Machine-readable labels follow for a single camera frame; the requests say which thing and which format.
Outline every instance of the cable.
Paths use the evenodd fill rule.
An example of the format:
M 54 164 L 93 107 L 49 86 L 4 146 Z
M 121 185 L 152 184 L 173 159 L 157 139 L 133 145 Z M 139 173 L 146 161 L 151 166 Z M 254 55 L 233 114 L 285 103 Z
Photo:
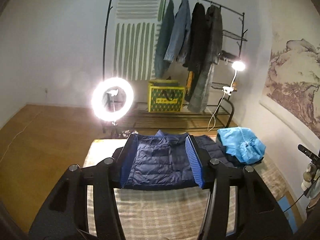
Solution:
M 44 109 L 45 104 L 42 106 L 41 110 L 31 119 L 31 121 L 23 128 L 23 130 L 22 130 L 21 132 L 17 133 L 17 134 L 15 135 L 15 137 L 11 140 L 11 142 L 9 143 L 6 151 L 4 152 L 4 154 L 3 154 L 3 156 L 2 156 L 2 158 L 1 158 L 1 160 L 0 160 L 0 164 L 1 164 L 1 162 L 2 162 L 2 160 L 3 160 L 3 158 L 4 158 L 4 156 L 5 156 L 5 154 L 6 154 L 7 151 L 9 150 L 10 145 L 11 145 L 11 144 L 13 143 L 13 141 L 15 140 L 15 138 L 16 138 L 19 134 L 23 133 L 24 130 L 34 121 L 34 119 L 35 119 L 39 114 L 41 114 L 41 112 L 42 112 L 43 109 Z
M 225 95 L 226 95 L 226 92 L 224 91 L 224 92 L 223 92 L 223 97 L 222 97 L 222 99 L 220 100 L 220 103 L 218 104 L 218 106 L 217 106 L 217 108 L 216 108 L 216 111 L 214 111 L 213 114 L 212 114 L 211 111 L 210 111 L 210 113 L 212 114 L 212 116 L 211 116 L 210 121 L 209 121 L 209 123 L 208 123 L 208 128 L 207 128 L 207 131 L 208 131 L 208 132 L 210 132 L 210 131 L 216 126 L 216 118 L 215 118 L 214 115 L 216 114 L 217 110 L 219 109 L 219 106 L 221 105 L 221 102 L 222 102 L 222 100 L 223 100 L 223 98 L 224 98 Z M 211 122 L 212 118 L 214 119 L 214 124 L 213 124 L 213 127 L 209 130 L 209 125 L 210 125 L 210 122 Z
M 315 180 L 314 183 L 312 183 L 312 185 L 315 184 L 315 183 L 318 181 L 319 178 L 320 178 L 320 176 Z M 305 192 L 303 192 L 303 194 L 297 199 L 297 201 L 294 202 L 289 208 L 287 208 L 287 209 L 284 211 L 284 213 L 286 213 L 290 208 L 292 208 L 292 207 L 302 198 L 302 196 L 304 195 L 304 193 L 305 193 Z

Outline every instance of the crumpled blue cloth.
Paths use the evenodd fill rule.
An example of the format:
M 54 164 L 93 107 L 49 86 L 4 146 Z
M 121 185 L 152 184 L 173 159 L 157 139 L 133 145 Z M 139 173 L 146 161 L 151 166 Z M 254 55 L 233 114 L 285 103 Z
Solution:
M 218 130 L 226 153 L 235 156 L 239 162 L 247 165 L 256 163 L 264 156 L 266 146 L 249 128 L 231 127 Z

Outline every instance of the black cable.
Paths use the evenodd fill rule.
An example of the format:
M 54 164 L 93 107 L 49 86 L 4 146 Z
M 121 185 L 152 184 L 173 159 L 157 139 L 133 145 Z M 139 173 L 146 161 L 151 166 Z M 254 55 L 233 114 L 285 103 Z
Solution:
M 312 185 L 315 184 L 315 183 L 318 181 L 319 178 L 320 178 L 320 176 L 316 179 L 316 181 L 315 181 L 314 183 L 312 183 Z M 287 208 L 287 209 L 284 211 L 284 213 L 286 213 L 290 208 L 292 208 L 292 207 L 300 200 L 300 198 L 302 198 L 302 196 L 303 196 L 304 194 L 307 194 L 307 193 L 309 192 L 310 188 L 312 187 L 312 185 L 311 185 L 309 188 L 307 188 L 307 189 L 303 192 L 303 194 L 297 199 L 297 201 L 296 201 L 295 203 L 293 203 L 293 204 L 291 205 L 291 207 Z

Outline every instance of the white power cord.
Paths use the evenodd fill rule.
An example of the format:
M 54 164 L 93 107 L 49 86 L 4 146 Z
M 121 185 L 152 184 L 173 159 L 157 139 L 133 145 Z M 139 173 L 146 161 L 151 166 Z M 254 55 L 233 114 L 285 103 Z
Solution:
M 42 112 L 43 109 L 44 109 L 45 104 L 42 106 L 41 110 L 31 119 L 31 121 L 23 128 L 23 130 L 22 130 L 21 132 L 17 133 L 17 134 L 15 135 L 15 137 L 11 140 L 11 142 L 9 143 L 6 151 L 4 152 L 4 154 L 3 154 L 3 156 L 2 156 L 2 158 L 1 158 L 1 160 L 0 160 L 0 164 L 1 164 L 1 162 L 2 162 L 2 160 L 3 160 L 3 158 L 4 158 L 4 156 L 5 156 L 5 154 L 6 154 L 7 151 L 9 150 L 10 145 L 11 145 L 11 144 L 13 143 L 13 141 L 15 140 L 15 138 L 16 138 L 19 134 L 23 133 L 24 130 L 34 121 L 34 119 L 35 119 L 39 114 L 41 114 L 41 112 Z
M 208 128 L 207 128 L 207 131 L 208 131 L 208 132 L 210 132 L 210 131 L 216 126 L 215 114 L 216 114 L 217 110 L 219 109 L 219 106 L 221 105 L 221 102 L 222 102 L 222 100 L 223 100 L 223 98 L 224 98 L 225 95 L 226 95 L 226 92 L 223 91 L 223 97 L 222 97 L 220 103 L 218 104 L 218 106 L 217 106 L 217 108 L 216 108 L 216 111 L 214 111 L 214 113 L 211 113 L 211 111 L 209 110 L 209 112 L 212 114 L 212 116 L 211 116 L 210 121 L 209 121 L 209 123 L 208 123 Z M 213 127 L 209 130 L 209 125 L 210 125 L 210 123 L 211 123 L 212 118 L 214 119 L 214 124 L 213 124 Z

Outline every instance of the wall mural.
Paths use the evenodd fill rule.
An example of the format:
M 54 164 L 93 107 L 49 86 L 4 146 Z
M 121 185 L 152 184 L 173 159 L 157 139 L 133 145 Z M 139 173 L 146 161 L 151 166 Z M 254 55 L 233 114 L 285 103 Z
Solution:
M 271 99 L 320 138 L 320 15 L 310 0 L 271 2 L 272 51 L 260 103 L 298 129 Z

